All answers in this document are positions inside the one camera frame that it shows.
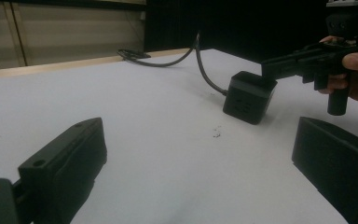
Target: black mechanical part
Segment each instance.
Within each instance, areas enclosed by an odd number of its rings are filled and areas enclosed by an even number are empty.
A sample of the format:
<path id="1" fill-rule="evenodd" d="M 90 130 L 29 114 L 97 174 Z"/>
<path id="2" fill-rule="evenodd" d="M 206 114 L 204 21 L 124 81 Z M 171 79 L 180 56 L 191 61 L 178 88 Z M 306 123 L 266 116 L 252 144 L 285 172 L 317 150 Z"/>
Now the black mechanical part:
<path id="1" fill-rule="evenodd" d="M 325 121 L 300 118 L 292 160 L 350 224 L 358 224 L 357 136 Z"/>
<path id="2" fill-rule="evenodd" d="M 334 7 L 326 18 L 330 35 L 339 36 L 330 41 L 306 46 L 292 54 L 262 62 L 262 76 L 279 79 L 291 76 L 303 77 L 303 82 L 314 81 L 314 89 L 327 87 L 330 75 L 347 74 L 342 59 L 345 55 L 358 52 L 358 6 Z M 336 90 L 329 96 L 327 112 L 340 116 L 346 113 L 350 87 Z"/>
<path id="3" fill-rule="evenodd" d="M 234 118 L 258 124 L 266 114 L 277 81 L 239 72 L 231 78 L 223 111 Z"/>
<path id="4" fill-rule="evenodd" d="M 106 156 L 100 118 L 72 126 L 19 167 L 21 179 L 14 185 L 0 179 L 0 224 L 70 223 Z"/>

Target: power cord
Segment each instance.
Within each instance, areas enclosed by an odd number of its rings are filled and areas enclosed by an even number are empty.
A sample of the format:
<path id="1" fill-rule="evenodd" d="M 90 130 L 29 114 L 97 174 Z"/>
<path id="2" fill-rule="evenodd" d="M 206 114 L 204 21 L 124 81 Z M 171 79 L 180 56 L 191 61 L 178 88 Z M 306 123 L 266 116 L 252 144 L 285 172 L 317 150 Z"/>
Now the power cord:
<path id="1" fill-rule="evenodd" d="M 143 61 L 139 61 L 137 57 L 137 55 L 131 55 L 129 54 L 129 52 L 133 52 L 133 51 L 128 51 L 126 49 L 119 49 L 117 51 L 117 54 L 120 55 L 124 60 L 130 61 L 132 63 L 138 63 L 140 65 L 144 65 L 144 66 L 150 66 L 150 67 L 168 67 L 168 66 L 172 66 L 174 64 L 177 64 L 179 62 L 181 62 L 182 60 L 184 60 L 193 50 L 196 50 L 196 55 L 197 55 L 197 63 L 199 65 L 199 69 L 201 71 L 202 77 L 205 79 L 205 81 L 212 87 L 214 88 L 216 91 L 219 91 L 220 93 L 222 93 L 223 95 L 227 95 L 227 90 L 223 90 L 220 87 L 216 86 L 206 75 L 205 73 L 205 69 L 203 68 L 202 65 L 202 60 L 201 60 L 201 55 L 200 55 L 200 33 L 197 34 L 196 40 L 194 41 L 193 46 L 190 48 L 190 50 L 188 52 L 186 52 L 185 55 L 183 55 L 181 58 L 179 58 L 176 61 L 173 61 L 171 63 L 146 63 Z"/>

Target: white tabletop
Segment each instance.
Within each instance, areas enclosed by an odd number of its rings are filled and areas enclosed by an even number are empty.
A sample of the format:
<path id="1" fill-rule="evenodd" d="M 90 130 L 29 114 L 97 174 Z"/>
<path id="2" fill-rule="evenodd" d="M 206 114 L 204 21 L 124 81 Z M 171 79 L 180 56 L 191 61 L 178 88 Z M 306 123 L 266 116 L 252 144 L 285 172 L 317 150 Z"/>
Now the white tabletop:
<path id="1" fill-rule="evenodd" d="M 201 55 L 225 89 L 240 71 L 260 74 L 259 64 L 214 49 Z M 358 135 L 357 102 L 345 116 L 330 116 L 327 96 L 300 77 L 279 80 L 256 126 L 223 113 L 224 102 L 194 53 L 170 68 L 120 62 L 0 77 L 0 177 L 16 181 L 37 150 L 101 117 L 108 162 L 73 223 L 347 223 L 291 155 L 300 116 Z"/>

